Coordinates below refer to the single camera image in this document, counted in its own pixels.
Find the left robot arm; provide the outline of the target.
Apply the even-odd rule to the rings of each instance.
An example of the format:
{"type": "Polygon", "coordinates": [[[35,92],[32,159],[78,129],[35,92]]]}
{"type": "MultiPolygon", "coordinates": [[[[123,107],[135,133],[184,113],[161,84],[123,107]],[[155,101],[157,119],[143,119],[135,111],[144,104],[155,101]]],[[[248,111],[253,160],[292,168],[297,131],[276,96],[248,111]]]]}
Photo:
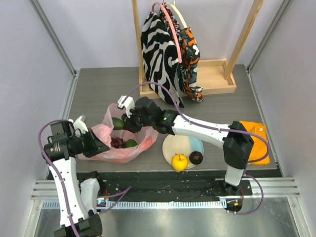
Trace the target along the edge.
{"type": "Polygon", "coordinates": [[[105,184],[97,171],[77,179],[76,155],[91,158],[110,149],[79,118],[48,123],[51,136],[41,153],[54,178],[60,206],[60,228],[56,237],[100,237],[101,218],[96,210],[97,197],[105,184]]]}

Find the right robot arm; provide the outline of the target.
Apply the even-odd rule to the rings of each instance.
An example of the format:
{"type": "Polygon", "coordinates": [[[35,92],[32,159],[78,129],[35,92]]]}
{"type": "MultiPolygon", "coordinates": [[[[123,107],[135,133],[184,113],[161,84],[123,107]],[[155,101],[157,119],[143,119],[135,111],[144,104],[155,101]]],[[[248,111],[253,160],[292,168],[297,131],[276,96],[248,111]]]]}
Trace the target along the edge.
{"type": "Polygon", "coordinates": [[[213,193],[223,196],[236,195],[240,191],[240,182],[254,145],[240,122],[229,125],[201,121],[179,111],[162,110],[148,97],[134,101],[130,96],[121,96],[118,108],[125,110],[121,117],[123,128],[132,133],[151,127],[160,134],[189,136],[223,149],[227,170],[224,181],[212,188],[213,193]]]}

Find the pink plastic bag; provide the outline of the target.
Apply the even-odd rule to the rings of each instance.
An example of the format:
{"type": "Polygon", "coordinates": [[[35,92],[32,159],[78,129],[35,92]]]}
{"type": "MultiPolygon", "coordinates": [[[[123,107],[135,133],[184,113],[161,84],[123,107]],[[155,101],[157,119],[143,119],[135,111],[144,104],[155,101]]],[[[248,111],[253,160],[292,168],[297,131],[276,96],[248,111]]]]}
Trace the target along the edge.
{"type": "Polygon", "coordinates": [[[125,110],[120,110],[117,104],[112,103],[108,106],[102,123],[91,128],[97,138],[110,147],[108,151],[92,156],[91,160],[127,163],[156,141],[158,132],[152,127],[143,127],[137,133],[118,130],[122,125],[121,116],[124,112],[125,110]]]}

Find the fake mangosteen green leaves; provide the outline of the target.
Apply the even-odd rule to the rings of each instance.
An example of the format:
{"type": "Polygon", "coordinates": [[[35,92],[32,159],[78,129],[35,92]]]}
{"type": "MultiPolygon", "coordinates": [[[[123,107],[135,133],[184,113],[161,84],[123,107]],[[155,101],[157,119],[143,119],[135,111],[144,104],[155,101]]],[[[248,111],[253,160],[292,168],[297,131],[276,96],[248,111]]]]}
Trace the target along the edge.
{"type": "Polygon", "coordinates": [[[193,151],[189,155],[189,160],[194,165],[201,164],[203,161],[203,154],[199,151],[193,151]]]}

